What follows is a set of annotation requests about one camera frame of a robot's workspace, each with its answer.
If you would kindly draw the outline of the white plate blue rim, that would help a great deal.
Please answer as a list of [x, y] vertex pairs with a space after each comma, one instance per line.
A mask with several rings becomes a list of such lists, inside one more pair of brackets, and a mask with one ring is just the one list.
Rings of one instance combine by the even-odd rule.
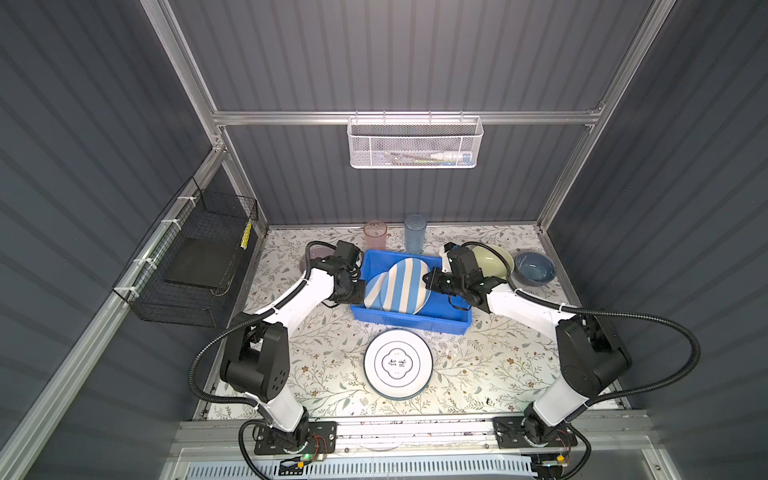
[[363, 369], [368, 384], [378, 395], [405, 401], [420, 395], [428, 387], [434, 356], [419, 335], [404, 329], [391, 329], [370, 342]]

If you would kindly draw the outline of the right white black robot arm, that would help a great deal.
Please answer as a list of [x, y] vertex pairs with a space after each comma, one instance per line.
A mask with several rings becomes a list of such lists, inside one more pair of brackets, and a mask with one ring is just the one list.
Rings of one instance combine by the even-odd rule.
[[607, 316], [578, 313], [570, 305], [549, 304], [528, 294], [514, 285], [507, 261], [502, 262], [504, 277], [485, 275], [474, 246], [498, 254], [479, 242], [448, 243], [442, 265], [426, 273], [423, 281], [430, 291], [460, 297], [486, 313], [515, 320], [556, 344], [560, 374], [526, 407], [521, 421], [528, 443], [543, 447], [629, 370], [631, 356]]

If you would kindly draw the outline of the blue white striped plate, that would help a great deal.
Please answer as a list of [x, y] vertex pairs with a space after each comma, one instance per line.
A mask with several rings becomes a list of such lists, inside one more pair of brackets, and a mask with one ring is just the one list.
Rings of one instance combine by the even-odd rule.
[[397, 275], [382, 272], [367, 283], [364, 306], [371, 310], [392, 311]]

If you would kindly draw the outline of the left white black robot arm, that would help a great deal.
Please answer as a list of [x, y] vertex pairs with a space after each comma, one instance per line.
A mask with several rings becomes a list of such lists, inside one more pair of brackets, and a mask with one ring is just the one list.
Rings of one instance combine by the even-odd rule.
[[298, 450], [309, 436], [308, 412], [287, 386], [291, 335], [320, 304], [363, 302], [362, 258], [350, 242], [311, 241], [305, 247], [302, 276], [287, 292], [254, 314], [242, 312], [232, 319], [234, 324], [251, 324], [224, 340], [220, 379], [254, 406], [285, 450]]

